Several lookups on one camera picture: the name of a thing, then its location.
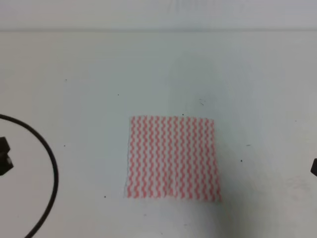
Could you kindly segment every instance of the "pink and white wavy striped cloth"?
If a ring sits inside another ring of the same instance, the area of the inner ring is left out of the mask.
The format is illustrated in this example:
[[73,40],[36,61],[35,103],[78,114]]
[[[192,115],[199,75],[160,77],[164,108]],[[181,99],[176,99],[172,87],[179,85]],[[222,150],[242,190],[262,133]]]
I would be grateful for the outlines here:
[[220,201],[212,119],[130,119],[126,197]]

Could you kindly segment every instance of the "wavy pink stripe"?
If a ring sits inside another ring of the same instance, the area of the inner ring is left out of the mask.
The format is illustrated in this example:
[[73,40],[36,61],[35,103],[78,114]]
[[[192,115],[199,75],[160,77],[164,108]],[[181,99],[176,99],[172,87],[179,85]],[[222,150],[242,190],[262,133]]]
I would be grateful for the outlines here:
[[163,147],[163,150],[162,150],[162,161],[163,161],[163,192],[164,192],[164,196],[166,196],[166,177],[167,177],[167,173],[166,173],[166,156],[165,156],[165,150],[166,150],[166,146],[165,146],[165,117],[162,118],[162,147]]
[[133,168],[134,168],[134,128],[135,128],[135,123],[134,123],[135,117],[132,117],[131,120],[131,141],[130,141],[130,154],[131,154],[131,158],[130,158],[130,177],[129,177],[129,186],[127,187],[127,191],[128,191],[128,196],[127,197],[131,197],[132,196],[132,192],[131,192],[131,186],[132,186],[132,178],[133,178]]
[[213,158],[213,167],[214,171],[213,173],[215,174],[215,184],[216,184],[216,193],[218,195],[219,201],[221,201],[221,193],[220,193],[220,183],[219,183],[219,175],[218,175],[218,168],[217,168],[217,162],[216,162],[216,149],[214,147],[214,121],[211,122],[211,149],[212,149],[212,158]]
[[153,140],[153,117],[150,117],[150,187],[149,187],[149,191],[150,191],[150,197],[153,197],[153,177],[154,177],[154,172],[153,172],[153,167],[154,167],[154,163],[153,163],[153,151],[154,151],[154,140]]
[[191,152],[191,149],[190,149],[190,136],[191,136],[191,133],[190,133],[190,118],[187,118],[187,121],[186,121],[186,125],[187,125],[187,173],[188,173],[188,178],[187,178],[187,182],[188,182],[188,188],[187,188],[187,192],[189,194],[189,199],[192,199],[193,198],[193,194],[191,192],[191,189],[192,189],[192,183],[191,183],[191,179],[192,179],[192,173],[191,173],[191,169],[192,169],[192,166],[191,166],[191,163],[190,161],[192,160],[192,157],[190,155],[190,152]]
[[194,118],[193,120],[193,134],[194,134],[194,174],[195,174],[195,194],[196,194],[196,197],[197,199],[200,199],[200,194],[199,194],[199,182],[198,182],[198,179],[199,179],[199,174],[198,174],[198,164],[197,164],[197,161],[198,161],[198,158],[197,158],[197,126],[196,126],[196,122],[197,122],[197,119]]
[[160,190],[159,190],[159,187],[160,187],[160,181],[159,181],[159,177],[160,177],[160,172],[159,172],[159,168],[160,168],[160,163],[159,163],[159,117],[156,117],[156,120],[155,120],[155,139],[156,139],[156,147],[157,147],[157,150],[156,150],[156,159],[155,159],[155,162],[156,162],[156,172],[157,172],[157,177],[156,177],[156,181],[157,181],[157,187],[156,187],[156,190],[157,190],[157,197],[160,197]]
[[206,175],[205,175],[205,165],[204,165],[204,156],[203,156],[203,119],[200,118],[199,119],[199,156],[200,156],[200,165],[201,165],[201,173],[202,173],[202,185],[203,185],[203,195],[204,195],[204,199],[207,200],[207,194],[206,194]]
[[209,120],[206,119],[205,121],[205,126],[206,126],[206,130],[205,130],[205,148],[206,148],[206,158],[207,158],[207,173],[209,175],[209,179],[208,179],[208,184],[211,185],[211,190],[209,191],[209,193],[212,196],[212,200],[215,200],[214,194],[213,194],[213,183],[212,183],[212,172],[211,172],[211,158],[210,158],[210,149],[209,149],[209,145],[210,145],[210,141],[209,141],[209,125],[208,125]]
[[178,192],[177,192],[177,188],[178,188],[178,139],[177,139],[177,136],[178,136],[178,132],[177,132],[177,120],[178,118],[177,117],[174,117],[174,139],[175,139],[175,188],[176,188],[176,191],[175,191],[175,196],[177,197],[178,195]]
[[185,148],[184,148],[184,118],[181,118],[180,120],[180,147],[181,147],[181,151],[180,151],[180,156],[181,156],[181,166],[182,168],[180,169],[181,172],[181,177],[180,177],[180,193],[181,193],[181,198],[185,197],[185,193],[184,193],[184,188],[185,188],[185,182],[184,182],[184,178],[185,178],[185,173],[184,173],[184,169],[185,169]]
[[137,141],[137,176],[135,178],[136,180],[136,185],[134,187],[134,191],[135,191],[135,198],[139,197],[139,191],[138,191],[138,187],[140,186],[140,166],[141,166],[141,163],[140,163],[140,158],[141,158],[141,154],[140,154],[140,150],[141,150],[141,146],[140,146],[140,143],[141,143],[141,117],[138,117],[137,119],[137,124],[138,124],[138,127],[137,127],[137,131],[138,131],[138,135],[137,135],[137,138],[138,138],[138,141]]
[[171,132],[171,121],[172,117],[169,117],[167,120],[167,138],[168,138],[168,171],[169,171],[169,176],[168,176],[168,187],[169,187],[169,195],[173,195],[174,191],[173,188],[171,187],[171,184],[173,184],[173,170],[172,170],[172,132]]
[[147,139],[147,135],[148,135],[148,132],[147,132],[147,117],[144,116],[143,118],[143,132],[144,132],[144,135],[143,135],[143,138],[144,138],[144,141],[143,141],[143,154],[144,154],[144,158],[143,158],[143,163],[144,163],[144,167],[143,167],[143,177],[142,177],[142,181],[143,181],[143,186],[142,186],[142,192],[143,192],[143,197],[146,197],[147,193],[146,193],[146,190],[145,190],[145,187],[147,186],[147,182],[145,180],[145,177],[147,176],[147,171],[146,171],[146,167],[147,167],[147,150],[148,150],[148,147],[147,147],[147,142],[148,142],[148,139]]

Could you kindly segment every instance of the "white wall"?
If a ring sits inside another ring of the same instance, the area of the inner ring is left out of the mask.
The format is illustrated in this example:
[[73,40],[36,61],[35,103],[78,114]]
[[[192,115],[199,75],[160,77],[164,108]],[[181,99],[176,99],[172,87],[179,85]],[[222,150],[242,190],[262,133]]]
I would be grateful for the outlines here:
[[313,0],[1,0],[0,30],[317,28]]

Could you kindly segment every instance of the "black object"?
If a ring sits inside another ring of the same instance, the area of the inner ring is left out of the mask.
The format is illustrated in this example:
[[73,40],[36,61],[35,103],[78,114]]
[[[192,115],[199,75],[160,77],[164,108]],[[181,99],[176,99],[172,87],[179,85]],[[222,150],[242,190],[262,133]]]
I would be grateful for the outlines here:
[[314,159],[311,172],[313,173],[313,175],[317,176],[317,159]]
[[0,137],[0,176],[13,168],[12,161],[8,156],[10,146],[5,137]]
[[52,163],[53,176],[54,176],[53,191],[52,191],[49,203],[46,206],[46,209],[45,209],[44,213],[42,214],[41,218],[39,219],[39,221],[35,224],[35,226],[32,228],[32,230],[25,237],[25,238],[32,238],[35,235],[35,233],[41,228],[43,223],[45,222],[46,218],[48,217],[48,215],[53,207],[55,199],[56,199],[57,190],[58,190],[58,168],[57,168],[56,159],[55,159],[55,156],[54,156],[50,146],[45,141],[45,139],[36,130],[34,130],[32,127],[30,127],[28,124],[26,124],[18,119],[8,117],[8,116],[2,115],[2,114],[0,114],[0,119],[7,120],[7,121],[10,121],[10,122],[15,123],[17,125],[20,125],[21,127],[24,127],[29,132],[31,132],[44,146],[44,148],[46,149],[46,151],[50,157],[51,163]]

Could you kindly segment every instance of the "black cable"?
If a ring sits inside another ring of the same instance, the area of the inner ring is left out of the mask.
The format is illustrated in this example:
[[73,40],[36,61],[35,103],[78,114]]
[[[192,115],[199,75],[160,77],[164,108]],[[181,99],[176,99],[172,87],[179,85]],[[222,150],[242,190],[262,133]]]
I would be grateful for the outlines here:
[[58,168],[57,168],[56,159],[55,159],[55,156],[54,156],[50,146],[48,145],[48,143],[31,126],[29,126],[28,124],[26,124],[26,123],[24,123],[24,122],[22,122],[22,121],[20,121],[18,119],[15,119],[15,118],[12,118],[12,117],[8,117],[8,116],[2,115],[2,114],[0,114],[0,119],[7,120],[7,121],[10,121],[12,123],[18,124],[21,127],[24,127],[25,129],[27,129],[29,132],[31,132],[41,142],[41,144],[45,147],[47,153],[49,154],[51,163],[52,163],[53,175],[54,175],[53,191],[52,191],[49,203],[48,203],[43,215],[41,216],[41,218],[39,219],[37,224],[35,224],[35,226],[32,228],[32,230],[25,237],[25,238],[31,238],[31,237],[33,237],[35,235],[35,233],[41,228],[41,226],[45,222],[46,218],[48,217],[48,215],[49,215],[49,213],[50,213],[50,211],[51,211],[51,209],[53,207],[55,199],[56,199],[57,189],[58,189]]

